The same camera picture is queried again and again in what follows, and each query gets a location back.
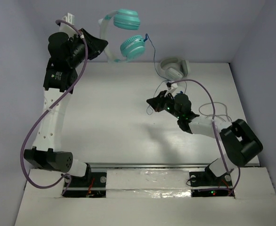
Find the teal cat-ear headphones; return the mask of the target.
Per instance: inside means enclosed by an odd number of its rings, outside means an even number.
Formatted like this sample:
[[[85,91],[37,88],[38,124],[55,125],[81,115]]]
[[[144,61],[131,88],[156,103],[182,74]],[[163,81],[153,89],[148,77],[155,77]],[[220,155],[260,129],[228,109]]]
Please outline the teal cat-ear headphones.
[[[99,37],[108,42],[104,54],[110,63],[136,60],[146,51],[147,35],[142,34],[137,11],[118,9],[99,19]]]

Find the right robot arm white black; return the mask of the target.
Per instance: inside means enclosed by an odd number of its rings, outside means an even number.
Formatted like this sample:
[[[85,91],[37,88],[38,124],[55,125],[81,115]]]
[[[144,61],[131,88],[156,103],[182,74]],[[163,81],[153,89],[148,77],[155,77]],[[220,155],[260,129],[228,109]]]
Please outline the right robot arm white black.
[[[224,147],[222,156],[204,170],[205,181],[210,185],[217,184],[226,173],[245,166],[263,150],[263,144],[246,121],[237,119],[225,122],[195,114],[186,94],[173,96],[164,90],[146,102],[155,112],[166,111],[177,118],[177,124],[183,132],[214,138],[218,145]]]

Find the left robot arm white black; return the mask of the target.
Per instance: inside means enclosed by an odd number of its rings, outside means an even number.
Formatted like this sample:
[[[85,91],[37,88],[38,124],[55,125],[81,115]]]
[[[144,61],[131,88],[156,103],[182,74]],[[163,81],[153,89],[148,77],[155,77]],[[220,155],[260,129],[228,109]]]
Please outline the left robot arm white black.
[[[23,157],[37,168],[68,173],[80,185],[86,186],[92,180],[90,167],[74,159],[71,152],[63,151],[62,128],[74,83],[78,79],[76,67],[100,55],[108,41],[96,38],[84,29],[79,32],[80,35],[57,32],[49,36],[50,59],[43,83],[44,118],[39,123],[32,148],[26,149]]]

